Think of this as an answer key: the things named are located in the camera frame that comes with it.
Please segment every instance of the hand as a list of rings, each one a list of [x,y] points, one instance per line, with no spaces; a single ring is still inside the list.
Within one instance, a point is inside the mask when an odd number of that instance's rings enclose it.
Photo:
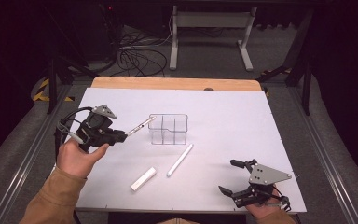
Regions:
[[[88,154],[79,147],[75,139],[70,138],[60,146],[57,167],[69,175],[86,178],[91,173],[95,162],[104,156],[108,148],[109,145],[104,144]]]
[[[279,196],[278,191],[274,189],[272,191],[273,195]],[[279,200],[275,198],[270,198],[267,203],[278,203]],[[265,204],[259,205],[259,204],[250,204],[245,206],[246,209],[254,215],[256,219],[260,219],[263,217],[268,216],[269,214],[272,214],[274,212],[278,212],[281,210],[278,206],[266,206]]]

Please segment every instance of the white tabletop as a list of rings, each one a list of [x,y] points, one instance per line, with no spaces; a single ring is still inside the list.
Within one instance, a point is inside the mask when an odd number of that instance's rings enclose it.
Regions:
[[[265,93],[88,88],[80,107],[108,105],[110,128],[127,132],[149,114],[187,114],[186,145],[152,145],[147,127],[110,147],[81,191],[76,209],[132,212],[238,213],[218,186],[247,189],[249,172],[230,160],[251,161],[295,176]],[[83,120],[88,112],[80,112]],[[74,123],[71,130],[78,128]],[[194,147],[171,177],[166,173],[188,144]],[[149,168],[157,173],[137,191],[131,185]],[[295,178],[277,184],[293,212],[306,212]]]

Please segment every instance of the forearm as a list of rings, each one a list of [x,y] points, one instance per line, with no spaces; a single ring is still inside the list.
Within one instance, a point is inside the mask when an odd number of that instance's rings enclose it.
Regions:
[[[73,212],[86,179],[56,168],[30,201],[21,223],[73,223]]]
[[[296,224],[284,210],[274,212],[257,220],[257,224]]]

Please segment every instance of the transparent organizer box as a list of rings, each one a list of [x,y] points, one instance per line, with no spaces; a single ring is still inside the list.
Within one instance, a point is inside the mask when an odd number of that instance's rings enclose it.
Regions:
[[[184,145],[186,143],[186,114],[151,114],[156,117],[148,124],[151,143],[154,145]]]

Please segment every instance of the gray carpet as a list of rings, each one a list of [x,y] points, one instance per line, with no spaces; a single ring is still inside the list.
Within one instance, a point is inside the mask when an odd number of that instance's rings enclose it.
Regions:
[[[293,40],[294,28],[275,28],[260,31],[254,29],[248,42],[254,72],[246,72],[236,41],[241,39],[242,30],[224,31],[219,37],[209,37],[199,32],[184,32],[179,38],[178,64],[175,71],[164,70],[166,77],[207,77],[254,79],[267,69],[280,66]],[[162,52],[169,60],[170,44],[153,47]],[[149,55],[163,63],[156,55]],[[157,67],[146,67],[145,72],[155,71]],[[109,76],[119,71],[117,65],[102,73]],[[298,184],[308,212],[300,214],[302,223],[349,223],[337,199],[331,179],[322,167],[310,131],[304,122],[303,112],[298,109],[298,97],[293,97],[293,91],[300,92],[301,85],[296,88],[286,88],[282,81],[285,75],[274,77],[263,86],[268,87],[270,104],[276,120],[282,141],[295,172],[298,174]],[[54,123],[66,114],[76,109],[80,104],[84,90],[90,85],[88,77],[76,77],[69,96],[75,96],[74,102],[64,102]],[[0,202],[28,150],[32,147],[34,138],[44,119],[48,116],[48,102],[36,102],[33,109],[24,117],[12,134],[0,146]],[[327,115],[321,99],[317,81],[312,80],[309,119],[314,123],[322,143],[326,148],[332,163],[341,174],[343,183],[358,212],[358,168],[354,164],[347,149],[340,140],[334,125]],[[54,163],[54,127],[50,127],[45,136],[43,146],[32,169],[27,175],[18,195],[13,195],[13,204],[7,209],[1,223],[18,223],[27,203],[34,197],[42,186]],[[100,212],[78,212],[82,223],[107,223],[107,214]],[[248,223],[254,223],[248,216]]]

